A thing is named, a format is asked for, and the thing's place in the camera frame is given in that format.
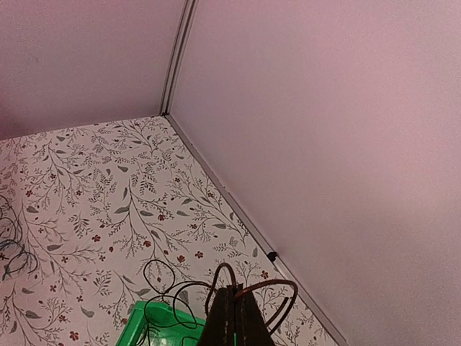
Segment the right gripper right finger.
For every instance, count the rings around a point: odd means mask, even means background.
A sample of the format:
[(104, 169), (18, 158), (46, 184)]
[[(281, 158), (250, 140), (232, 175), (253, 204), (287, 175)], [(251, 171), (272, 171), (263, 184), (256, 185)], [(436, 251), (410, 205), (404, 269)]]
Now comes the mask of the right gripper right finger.
[(236, 301), (236, 345), (275, 346), (252, 292)]

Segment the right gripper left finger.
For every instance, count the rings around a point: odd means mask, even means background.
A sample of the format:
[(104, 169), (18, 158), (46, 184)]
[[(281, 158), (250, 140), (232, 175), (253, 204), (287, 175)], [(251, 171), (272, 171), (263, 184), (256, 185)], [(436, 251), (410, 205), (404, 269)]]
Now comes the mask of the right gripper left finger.
[(219, 288), (212, 302), (201, 334), (201, 345), (236, 345), (235, 286)]

